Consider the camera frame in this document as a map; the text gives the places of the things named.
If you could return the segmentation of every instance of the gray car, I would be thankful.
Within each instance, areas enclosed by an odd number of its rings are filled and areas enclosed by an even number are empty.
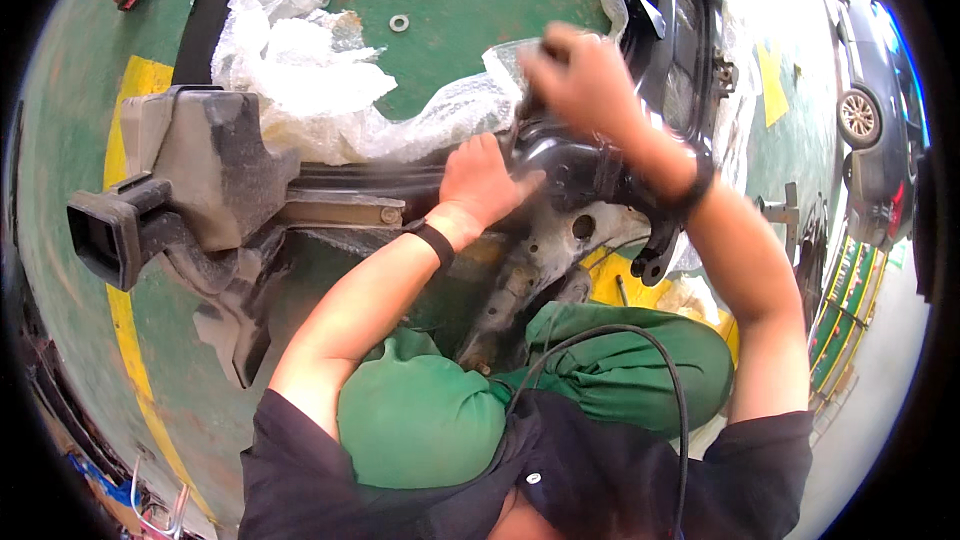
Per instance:
[[[843,164],[847,231],[888,251],[911,228],[915,157],[927,141],[920,87],[893,18],[880,0],[838,0],[837,35],[850,88],[837,126],[852,151]]]

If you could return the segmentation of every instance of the black t-shirt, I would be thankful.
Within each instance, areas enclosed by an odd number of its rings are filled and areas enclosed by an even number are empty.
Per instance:
[[[810,472],[812,414],[725,427],[691,459],[682,532],[697,538],[781,538],[797,523]],[[664,440],[589,419],[569,399],[526,390],[493,461],[445,488],[358,485],[347,452],[280,394],[267,390],[241,455],[240,538],[486,538],[512,486],[568,538],[665,538],[679,460]]]

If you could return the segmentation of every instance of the black wristband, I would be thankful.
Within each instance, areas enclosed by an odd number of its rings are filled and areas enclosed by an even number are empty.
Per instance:
[[[445,235],[438,232],[436,228],[431,227],[430,224],[426,222],[426,219],[422,217],[411,221],[400,229],[407,234],[414,234],[420,237],[437,253],[439,257],[439,269],[434,273],[435,276],[441,276],[447,273],[447,270],[450,269],[450,265],[453,263],[454,257],[457,255],[453,250],[453,245],[450,244],[450,240],[448,240]]]
[[[679,200],[666,205],[665,208],[681,222],[686,223],[690,213],[700,204],[707,195],[707,190],[714,184],[714,156],[709,150],[697,153],[697,175],[693,184]]]

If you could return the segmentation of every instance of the car tail light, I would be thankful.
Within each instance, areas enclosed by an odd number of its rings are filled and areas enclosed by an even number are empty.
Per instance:
[[[904,182],[896,188],[890,203],[890,219],[887,223],[887,236],[893,237],[900,227],[901,216],[904,214]]]

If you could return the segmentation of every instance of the green pants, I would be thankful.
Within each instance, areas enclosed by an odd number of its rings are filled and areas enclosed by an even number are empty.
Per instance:
[[[710,421],[730,393],[734,365],[716,331],[648,308],[549,303],[526,329],[530,363],[576,334],[625,323],[646,329],[677,366],[690,430]],[[359,484],[383,488],[455,486],[491,462],[504,408],[527,367],[491,379],[464,372],[425,333],[397,328],[340,393],[342,447]],[[663,438],[680,431],[673,382],[660,352],[630,331],[600,335],[551,355],[537,388],[566,396],[598,421],[641,426]]]

